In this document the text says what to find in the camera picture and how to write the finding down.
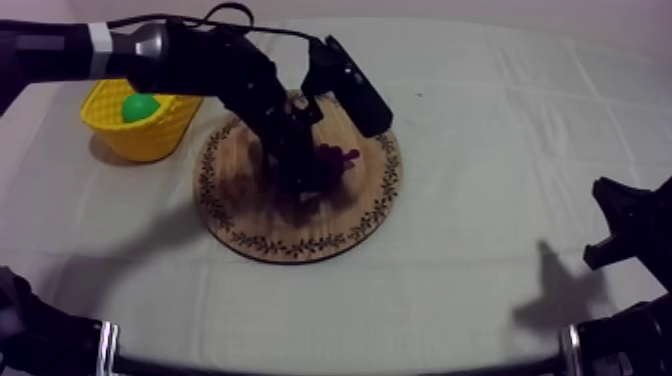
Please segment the round wooden board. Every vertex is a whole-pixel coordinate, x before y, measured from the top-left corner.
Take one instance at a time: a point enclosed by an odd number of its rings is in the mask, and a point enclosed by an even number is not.
[[[316,144],[357,149],[360,157],[336,189],[301,202],[265,182],[259,140],[239,118],[208,137],[194,172],[196,206],[235,252],[278,264],[324,260],[366,239],[390,213],[402,177],[394,134],[366,139],[333,96],[318,104],[324,119],[313,125]]]

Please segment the table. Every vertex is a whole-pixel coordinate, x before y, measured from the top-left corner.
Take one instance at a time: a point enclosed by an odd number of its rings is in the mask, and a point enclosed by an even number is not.
[[[170,158],[133,166],[92,138],[78,116],[91,84],[71,83],[49,89],[43,121],[26,109],[3,125],[3,263],[57,307],[120,324],[126,354],[274,372],[541,356],[559,328],[663,292],[636,261],[591,273],[581,256],[608,234],[595,179],[656,188],[672,171],[670,62],[455,22],[274,26],[335,35],[395,113],[404,182],[369,240],[307,266],[237,256],[192,203],[221,105],[204,102]],[[305,42],[251,38],[298,87]]]

